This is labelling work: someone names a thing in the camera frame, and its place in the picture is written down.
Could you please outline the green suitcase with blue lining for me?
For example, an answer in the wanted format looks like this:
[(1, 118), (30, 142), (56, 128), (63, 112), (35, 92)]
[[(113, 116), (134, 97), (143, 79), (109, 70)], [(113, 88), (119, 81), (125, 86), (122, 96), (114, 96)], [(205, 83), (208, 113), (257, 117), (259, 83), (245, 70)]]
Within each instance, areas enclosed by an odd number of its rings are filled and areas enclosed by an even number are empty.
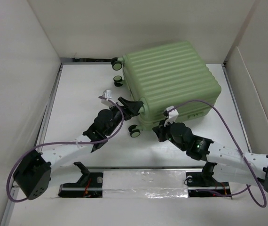
[(139, 125), (131, 125), (131, 137), (151, 130), (164, 119), (163, 112), (175, 106), (176, 121), (184, 122), (207, 115), (216, 103), (221, 86), (188, 41), (164, 44), (111, 60), (112, 69), (122, 70), (114, 85), (126, 85), (133, 101), (142, 101)]

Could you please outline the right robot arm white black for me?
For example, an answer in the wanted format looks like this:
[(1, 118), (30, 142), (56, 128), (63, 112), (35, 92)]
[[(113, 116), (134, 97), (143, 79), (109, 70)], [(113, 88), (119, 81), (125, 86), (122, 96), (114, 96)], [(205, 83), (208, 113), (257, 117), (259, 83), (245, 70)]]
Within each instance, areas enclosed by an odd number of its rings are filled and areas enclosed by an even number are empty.
[(240, 153), (211, 139), (194, 135), (184, 123), (165, 125), (164, 121), (152, 129), (159, 142), (169, 141), (186, 155), (204, 161), (201, 181), (234, 182), (250, 186), (262, 185), (268, 193), (268, 154)]

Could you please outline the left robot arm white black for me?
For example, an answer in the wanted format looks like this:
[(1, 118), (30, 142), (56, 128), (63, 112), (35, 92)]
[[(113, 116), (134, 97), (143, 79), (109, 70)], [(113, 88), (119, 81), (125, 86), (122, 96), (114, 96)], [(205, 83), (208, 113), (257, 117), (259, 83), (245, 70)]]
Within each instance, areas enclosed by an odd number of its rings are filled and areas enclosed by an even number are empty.
[(10, 195), (11, 181), (24, 193), (23, 201), (40, 197), (48, 189), (52, 173), (67, 162), (102, 148), (119, 133), (124, 122), (138, 116), (143, 107), (142, 101), (122, 97), (118, 103), (105, 97), (100, 99), (111, 106), (101, 110), (91, 126), (76, 139), (34, 146), (17, 160), (6, 184), (7, 196), (12, 202), (18, 200)]

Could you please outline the silver tape strip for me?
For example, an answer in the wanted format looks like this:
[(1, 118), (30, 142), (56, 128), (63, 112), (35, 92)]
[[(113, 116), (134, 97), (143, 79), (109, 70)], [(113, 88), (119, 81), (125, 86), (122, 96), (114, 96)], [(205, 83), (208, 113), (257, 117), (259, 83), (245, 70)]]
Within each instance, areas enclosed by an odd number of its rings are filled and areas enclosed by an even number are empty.
[(181, 170), (110, 170), (103, 173), (103, 198), (187, 198)]

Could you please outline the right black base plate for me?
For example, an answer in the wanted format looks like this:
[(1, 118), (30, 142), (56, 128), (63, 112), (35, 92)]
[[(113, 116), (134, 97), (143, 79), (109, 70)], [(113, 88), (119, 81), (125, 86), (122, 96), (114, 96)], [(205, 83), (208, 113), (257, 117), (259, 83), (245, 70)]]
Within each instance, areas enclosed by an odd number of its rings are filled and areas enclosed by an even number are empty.
[(219, 197), (219, 195), (231, 194), (228, 182), (219, 183), (214, 179), (205, 181), (201, 172), (187, 172), (184, 184), (188, 188), (189, 198)]

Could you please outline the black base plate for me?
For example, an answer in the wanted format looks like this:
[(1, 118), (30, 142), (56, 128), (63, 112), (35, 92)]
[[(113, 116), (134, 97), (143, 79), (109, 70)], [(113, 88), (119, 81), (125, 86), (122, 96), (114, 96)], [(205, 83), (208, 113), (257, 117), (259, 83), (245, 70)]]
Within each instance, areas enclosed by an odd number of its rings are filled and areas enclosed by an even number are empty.
[(74, 162), (81, 177), (74, 183), (60, 185), (58, 196), (61, 198), (102, 198), (103, 172), (90, 172), (81, 162)]
[(214, 179), (205, 181), (201, 172), (187, 172), (184, 184), (188, 188), (189, 198), (219, 197), (219, 195), (231, 194), (228, 182), (219, 183)]

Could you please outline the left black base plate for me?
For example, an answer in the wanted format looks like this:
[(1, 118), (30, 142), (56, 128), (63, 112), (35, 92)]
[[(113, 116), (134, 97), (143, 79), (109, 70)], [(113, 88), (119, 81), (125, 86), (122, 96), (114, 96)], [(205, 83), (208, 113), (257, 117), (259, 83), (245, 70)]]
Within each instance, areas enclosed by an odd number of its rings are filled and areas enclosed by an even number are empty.
[(74, 183), (60, 185), (58, 196), (61, 198), (102, 198), (103, 172), (90, 172), (81, 162), (74, 162), (81, 177)]

